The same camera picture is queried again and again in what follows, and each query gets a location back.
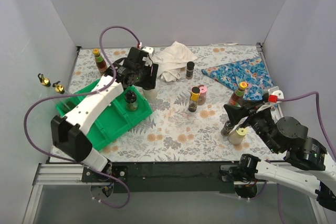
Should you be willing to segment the clear gold-spout oil bottle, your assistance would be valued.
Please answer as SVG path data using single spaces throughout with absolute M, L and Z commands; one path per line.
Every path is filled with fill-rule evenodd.
M 67 113 L 71 111 L 75 104 L 72 102 L 70 98 L 64 98 L 64 95 L 70 94 L 65 87 L 60 83 L 60 81 L 54 82 L 52 84 L 52 87 L 55 89 L 55 92 L 60 95 L 60 98 L 58 99 L 61 103 L 62 109 Z

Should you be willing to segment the black-cap white powder bottle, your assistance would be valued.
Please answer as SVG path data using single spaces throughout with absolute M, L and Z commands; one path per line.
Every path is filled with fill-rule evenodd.
M 157 89 L 146 90 L 143 89 L 143 95 L 148 101 L 153 101 L 157 98 L 158 91 Z

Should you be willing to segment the gold-cap pepper grinder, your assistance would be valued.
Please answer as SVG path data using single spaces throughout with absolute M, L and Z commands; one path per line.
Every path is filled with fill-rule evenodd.
M 188 110 L 190 112 L 195 112 L 197 110 L 199 97 L 200 97 L 199 87 L 197 86 L 192 87 L 188 105 Z

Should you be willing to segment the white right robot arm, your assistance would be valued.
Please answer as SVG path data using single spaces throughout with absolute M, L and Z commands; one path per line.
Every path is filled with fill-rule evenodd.
M 335 211 L 335 161 L 326 148 L 308 136 L 308 128 L 293 117 L 274 121 L 270 108 L 261 109 L 260 101 L 243 101 L 243 105 L 226 104 L 231 125 L 250 126 L 272 153 L 285 153 L 284 160 L 308 174 L 278 168 L 251 154 L 243 154 L 235 168 L 235 179 L 262 179 L 300 191 L 319 205 Z

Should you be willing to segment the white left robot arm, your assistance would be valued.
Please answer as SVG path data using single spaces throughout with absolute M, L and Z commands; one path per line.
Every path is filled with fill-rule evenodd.
M 51 121 L 53 145 L 75 162 L 94 169 L 93 175 L 100 182 L 108 181 L 112 170 L 108 166 L 109 160 L 94 148 L 87 134 L 101 113 L 130 87 L 155 89 L 159 66 L 154 63 L 153 54 L 152 47 L 132 47 L 126 57 L 110 63 L 79 104 Z

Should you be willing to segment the small black-cap spice jar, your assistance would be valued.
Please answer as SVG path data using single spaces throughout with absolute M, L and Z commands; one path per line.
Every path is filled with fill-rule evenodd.
M 129 90 L 124 95 L 124 100 L 126 102 L 126 108 L 129 111 L 136 111 L 138 108 L 137 95 L 135 92 Z

